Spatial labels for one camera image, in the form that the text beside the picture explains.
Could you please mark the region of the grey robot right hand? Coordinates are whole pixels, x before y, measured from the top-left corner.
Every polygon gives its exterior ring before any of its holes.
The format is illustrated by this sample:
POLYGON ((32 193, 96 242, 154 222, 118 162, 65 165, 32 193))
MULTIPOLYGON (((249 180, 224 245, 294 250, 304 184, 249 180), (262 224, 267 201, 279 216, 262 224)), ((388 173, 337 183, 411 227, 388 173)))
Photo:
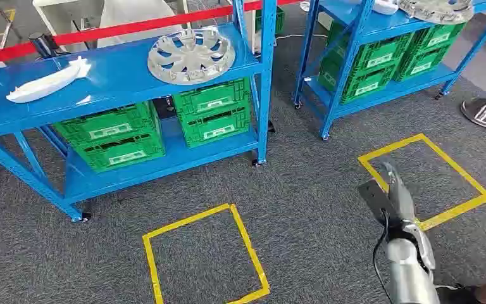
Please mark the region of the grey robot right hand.
POLYGON ((389 178, 388 198, 392 210, 396 213, 396 217, 393 217, 391 212, 387 211, 387 226, 394 227, 399 225, 399 222, 416 224, 414 201, 411 193, 401 179, 399 171, 389 162, 384 161, 382 162, 382 165, 389 178))

